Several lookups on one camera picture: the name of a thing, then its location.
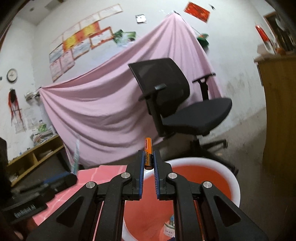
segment metal pivot screw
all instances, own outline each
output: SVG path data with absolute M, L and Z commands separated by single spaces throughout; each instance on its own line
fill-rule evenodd
M 95 186 L 95 183 L 94 182 L 88 182 L 87 184 L 86 184 L 86 187 L 87 188 L 93 188 Z
M 122 178 L 129 178 L 131 175 L 128 172 L 124 172 L 121 174 Z
M 204 185 L 205 188 L 211 188 L 211 187 L 213 186 L 213 185 L 212 185 L 210 182 L 208 182 L 208 181 L 207 181 L 207 182 L 204 182 L 203 185 Z
M 169 177 L 170 179 L 175 179 L 177 176 L 178 176 L 178 175 L 175 174 L 175 173 L 173 173 L 173 172 L 171 172 L 171 173 L 168 174 L 168 177 Z

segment certificate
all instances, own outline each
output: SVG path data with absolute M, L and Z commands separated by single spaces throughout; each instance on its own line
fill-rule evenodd
M 61 44 L 49 54 L 49 62 L 50 63 L 55 62 L 59 57 L 62 56 L 63 53 L 64 53 L 63 45 Z
M 63 43 L 64 52 L 71 49 L 73 46 L 79 44 L 81 41 L 85 40 L 87 36 L 84 36 L 84 32 L 80 30 L 76 34 L 72 35 L 70 38 L 67 38 Z
M 60 77 L 63 74 L 60 60 L 57 59 L 49 66 L 49 68 L 50 73 L 52 74 L 52 81 L 55 82 L 58 79 L 58 77 Z
M 92 24 L 86 26 L 82 30 L 85 38 L 87 38 L 87 37 L 89 37 L 91 35 L 94 35 L 99 31 L 100 31 L 99 22 L 92 23 Z
M 90 50 L 90 46 L 91 46 L 91 43 L 89 39 L 83 40 L 81 43 L 75 45 L 72 48 L 73 58 L 77 59 L 81 55 L 88 52 Z
M 91 39 L 91 48 L 92 49 L 101 45 L 102 43 L 105 43 L 105 42 L 113 39 L 113 33 L 111 31 L 111 27 L 103 29 L 102 31 L 91 36 L 90 39 Z
M 114 6 L 111 6 L 99 11 L 99 17 L 103 19 L 120 12 L 123 12 L 123 10 L 119 4 L 116 4 Z
M 63 38 L 62 36 L 59 36 L 56 38 L 49 46 L 49 52 L 51 53 L 54 51 L 58 46 L 60 46 L 63 43 Z
M 73 27 L 69 28 L 63 33 L 63 40 L 65 41 L 66 39 L 70 38 L 72 35 L 76 34 L 79 31 L 80 31 L 79 24 L 75 24 Z
M 80 27 L 81 29 L 85 28 L 88 25 L 91 25 L 92 23 L 95 23 L 97 21 L 100 20 L 99 14 L 95 13 L 93 15 L 90 15 L 89 17 L 83 19 L 82 21 L 80 21 Z
M 63 73 L 65 73 L 67 70 L 72 68 L 75 65 L 75 61 L 73 59 L 72 51 L 68 50 L 67 52 L 65 52 L 61 56 L 60 61 L 61 61 L 61 67 L 62 67 Z

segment chair base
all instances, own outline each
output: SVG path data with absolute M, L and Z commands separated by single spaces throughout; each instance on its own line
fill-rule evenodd
M 227 141 L 225 139 L 201 145 L 200 141 L 195 138 L 195 140 L 190 142 L 190 150 L 191 150 L 192 156 L 205 157 L 205 158 L 209 158 L 214 161 L 217 161 L 222 165 L 226 166 L 227 168 L 229 168 L 230 171 L 234 174 L 234 176 L 236 176 L 239 170 L 233 164 L 208 151 L 208 149 L 220 144 L 223 144 L 223 148 L 227 148 L 228 146 Z

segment wooden cabinet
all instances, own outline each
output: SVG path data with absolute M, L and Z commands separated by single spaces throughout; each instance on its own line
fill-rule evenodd
M 6 171 L 8 175 L 17 174 L 18 178 L 15 179 L 11 186 L 13 187 L 24 176 L 29 174 L 34 168 L 46 161 L 53 154 L 64 148 L 64 144 L 59 135 L 46 140 L 45 142 L 29 149 L 19 157 L 13 159 L 7 166 Z M 42 153 L 47 151 L 51 152 L 45 156 L 41 156 Z
M 296 182 L 296 56 L 255 61 L 266 98 L 263 165 Z

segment ceiling vent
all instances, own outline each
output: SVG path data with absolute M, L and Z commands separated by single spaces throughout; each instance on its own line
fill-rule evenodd
M 52 0 L 50 3 L 48 3 L 45 8 L 49 11 L 54 10 L 59 5 L 61 5 L 65 0 Z

